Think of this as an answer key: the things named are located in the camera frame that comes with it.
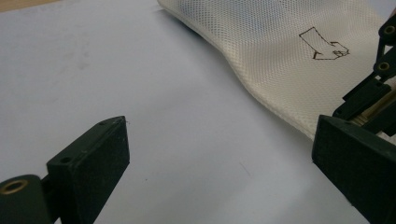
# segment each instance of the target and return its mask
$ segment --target scratch mark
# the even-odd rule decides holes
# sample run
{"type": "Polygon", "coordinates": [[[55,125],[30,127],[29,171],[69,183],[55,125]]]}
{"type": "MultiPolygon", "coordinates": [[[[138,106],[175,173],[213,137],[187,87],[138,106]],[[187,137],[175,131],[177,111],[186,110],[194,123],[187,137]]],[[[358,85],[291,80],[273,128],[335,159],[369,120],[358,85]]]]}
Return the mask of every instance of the scratch mark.
{"type": "Polygon", "coordinates": [[[244,170],[247,172],[248,176],[251,176],[250,172],[249,172],[248,169],[244,166],[244,164],[242,164],[242,162],[239,162],[239,164],[242,166],[242,168],[244,168],[244,170]]]}

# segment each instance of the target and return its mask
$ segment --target white mesh cloth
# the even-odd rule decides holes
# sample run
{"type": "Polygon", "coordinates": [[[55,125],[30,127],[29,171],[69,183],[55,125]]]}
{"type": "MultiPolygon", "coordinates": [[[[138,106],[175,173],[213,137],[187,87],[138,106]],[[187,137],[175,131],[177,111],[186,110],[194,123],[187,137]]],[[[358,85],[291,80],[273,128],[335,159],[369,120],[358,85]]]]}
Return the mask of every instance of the white mesh cloth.
{"type": "Polygon", "coordinates": [[[246,89],[314,138],[373,71],[384,21],[362,0],[159,0],[220,50],[246,89]]]}

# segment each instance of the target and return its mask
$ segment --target white table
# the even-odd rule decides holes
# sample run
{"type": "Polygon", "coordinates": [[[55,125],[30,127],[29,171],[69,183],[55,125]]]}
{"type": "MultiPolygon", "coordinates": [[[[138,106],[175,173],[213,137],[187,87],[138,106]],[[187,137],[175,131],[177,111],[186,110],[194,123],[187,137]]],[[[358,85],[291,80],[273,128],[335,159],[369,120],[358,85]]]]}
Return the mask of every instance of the white table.
{"type": "MultiPolygon", "coordinates": [[[[384,17],[392,0],[371,0],[384,17]]],[[[222,56],[154,0],[0,13],[0,181],[126,116],[131,164],[95,223],[368,223],[222,56]]]]}

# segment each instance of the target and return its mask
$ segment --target white fabric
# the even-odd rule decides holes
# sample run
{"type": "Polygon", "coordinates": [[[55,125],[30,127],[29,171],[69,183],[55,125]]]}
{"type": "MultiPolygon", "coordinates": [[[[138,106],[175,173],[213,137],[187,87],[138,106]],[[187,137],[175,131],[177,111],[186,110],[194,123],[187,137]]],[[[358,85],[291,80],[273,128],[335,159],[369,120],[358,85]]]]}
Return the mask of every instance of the white fabric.
{"type": "Polygon", "coordinates": [[[384,22],[361,0],[159,3],[220,50],[258,101],[310,138],[318,116],[331,115],[373,71],[384,22]]]}

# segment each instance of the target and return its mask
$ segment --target black drawing on fabric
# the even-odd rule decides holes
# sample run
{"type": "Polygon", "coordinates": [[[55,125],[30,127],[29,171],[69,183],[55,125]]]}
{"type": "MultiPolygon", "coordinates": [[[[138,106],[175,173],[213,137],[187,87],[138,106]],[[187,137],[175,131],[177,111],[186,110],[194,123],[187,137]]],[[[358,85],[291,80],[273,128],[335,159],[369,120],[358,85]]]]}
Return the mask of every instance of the black drawing on fabric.
{"type": "Polygon", "coordinates": [[[349,54],[349,49],[336,41],[327,41],[315,27],[303,32],[299,37],[314,51],[315,60],[336,60],[349,54]]]}

